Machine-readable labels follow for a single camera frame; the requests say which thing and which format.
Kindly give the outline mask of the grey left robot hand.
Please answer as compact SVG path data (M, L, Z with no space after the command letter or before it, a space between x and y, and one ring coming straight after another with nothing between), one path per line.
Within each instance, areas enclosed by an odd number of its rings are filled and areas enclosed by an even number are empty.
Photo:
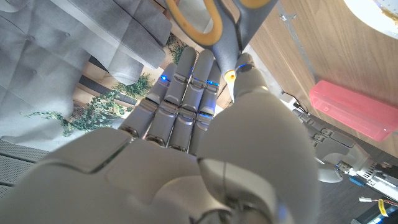
M374 186L376 162L353 139L328 129L299 110L293 113L308 130L311 144L318 161L318 179L326 183L337 183L346 175L358 185Z

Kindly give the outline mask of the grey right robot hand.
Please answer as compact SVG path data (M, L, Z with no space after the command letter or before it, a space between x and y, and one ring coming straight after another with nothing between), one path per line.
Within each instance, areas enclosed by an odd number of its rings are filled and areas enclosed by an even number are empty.
M307 130L236 63L235 102L195 155L140 139L128 118L34 164L1 201L2 223L315 223L318 166Z

